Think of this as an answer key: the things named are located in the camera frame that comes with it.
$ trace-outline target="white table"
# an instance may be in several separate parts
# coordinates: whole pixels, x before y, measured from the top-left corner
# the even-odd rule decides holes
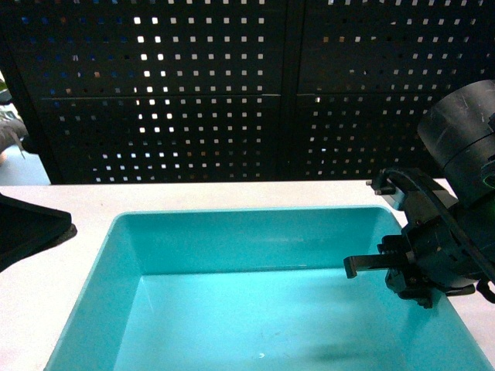
[[[2,371],[44,368],[111,221],[119,213],[284,206],[387,206],[364,182],[18,186],[0,187],[0,193],[68,211],[79,231],[63,245],[22,260],[0,273]],[[394,214],[401,224],[405,224],[402,213]],[[495,342],[492,341],[495,305],[487,303],[477,293],[451,301],[495,365]]]

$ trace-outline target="teal plastic bin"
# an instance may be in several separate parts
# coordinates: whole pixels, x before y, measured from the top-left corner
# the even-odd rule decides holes
[[[46,367],[489,370],[449,301],[347,280],[400,227],[379,207],[132,213],[113,223]]]

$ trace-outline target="robotic arm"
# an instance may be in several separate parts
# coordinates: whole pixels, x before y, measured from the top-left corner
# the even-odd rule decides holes
[[[432,307],[432,289],[476,289],[495,303],[495,81],[473,83],[439,101],[418,133],[459,199],[418,169],[386,168],[368,182],[404,211],[400,236],[385,236],[377,255],[344,260],[348,278],[388,269],[386,285],[402,299]]]

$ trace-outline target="black cable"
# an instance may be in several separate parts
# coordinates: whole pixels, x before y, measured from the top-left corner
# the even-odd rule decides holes
[[[487,280],[480,280],[476,285],[478,292],[490,303],[495,304],[495,294],[490,290]]]
[[[469,236],[464,232],[461,226],[457,223],[452,215],[450,215],[446,206],[440,201],[437,195],[428,187],[426,187],[422,180],[418,178],[418,175],[402,168],[386,168],[382,171],[381,180],[382,185],[390,174],[398,174],[406,178],[411,184],[423,193],[426,198],[433,204],[433,206],[438,210],[440,217],[445,222],[448,228],[456,236],[459,242],[464,246],[467,253],[472,257],[472,259],[478,264],[483,273],[492,282],[495,282],[495,267],[492,263],[481,253],[480,249],[474,244],[474,242],[469,238]]]

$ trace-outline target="black pegboard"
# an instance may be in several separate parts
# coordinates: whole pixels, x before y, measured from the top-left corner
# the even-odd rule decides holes
[[[2,71],[54,183],[439,175],[415,133],[493,79],[487,0],[11,0]]]

